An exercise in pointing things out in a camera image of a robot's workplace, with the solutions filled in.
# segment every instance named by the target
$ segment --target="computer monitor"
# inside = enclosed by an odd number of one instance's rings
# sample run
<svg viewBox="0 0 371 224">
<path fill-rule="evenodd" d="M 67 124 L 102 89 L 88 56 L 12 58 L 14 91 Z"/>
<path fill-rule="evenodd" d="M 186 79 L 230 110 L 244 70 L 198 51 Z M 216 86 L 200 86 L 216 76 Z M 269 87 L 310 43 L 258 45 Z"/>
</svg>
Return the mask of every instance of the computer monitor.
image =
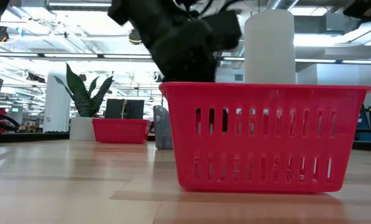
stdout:
<svg viewBox="0 0 371 224">
<path fill-rule="evenodd" d="M 144 100 L 127 100 L 123 119 L 142 119 L 144 116 Z M 108 99 L 105 118 L 122 118 L 124 100 Z"/>
</svg>

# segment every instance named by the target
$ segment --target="plant leaf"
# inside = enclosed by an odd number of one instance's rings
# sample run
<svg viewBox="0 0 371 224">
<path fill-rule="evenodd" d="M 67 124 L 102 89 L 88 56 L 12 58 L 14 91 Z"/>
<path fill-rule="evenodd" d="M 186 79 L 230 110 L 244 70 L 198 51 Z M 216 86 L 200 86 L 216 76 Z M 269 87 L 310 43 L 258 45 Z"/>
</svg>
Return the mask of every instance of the plant leaf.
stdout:
<svg viewBox="0 0 371 224">
<path fill-rule="evenodd" d="M 91 99 L 93 102 L 93 108 L 97 110 L 101 106 L 101 103 L 103 103 L 104 95 L 108 92 L 109 87 L 111 87 L 113 82 L 113 77 L 107 78 L 104 83 L 101 85 L 101 88 L 98 90 L 98 93 Z"/>
<path fill-rule="evenodd" d="M 97 79 L 98 79 L 98 77 L 95 78 L 95 79 L 91 82 L 91 84 L 90 84 L 90 89 L 88 90 L 88 96 L 90 96 L 90 97 L 91 97 L 91 93 L 93 92 L 93 90 L 97 87 Z"/>
<path fill-rule="evenodd" d="M 91 117 L 94 115 L 92 112 L 93 110 L 93 103 L 90 100 L 90 97 L 87 94 L 83 94 L 81 91 L 75 91 L 75 106 L 79 112 L 79 115 L 82 117 Z"/>
<path fill-rule="evenodd" d="M 71 91 L 68 89 L 68 87 L 65 86 L 65 84 L 63 83 L 63 81 L 60 78 L 56 77 L 56 76 L 54 76 L 54 78 L 55 78 L 55 81 L 57 81 L 58 84 L 63 85 L 63 87 L 65 88 L 66 92 L 69 94 L 69 96 L 71 97 L 71 99 L 74 101 L 75 100 L 75 97 L 73 96 L 73 94 L 71 93 Z"/>
<path fill-rule="evenodd" d="M 80 93 L 88 96 L 85 84 L 83 81 L 81 81 L 77 74 L 72 72 L 69 64 L 66 64 L 66 82 L 68 83 L 68 87 L 73 94 L 75 94 L 76 91 L 79 91 Z"/>
</svg>

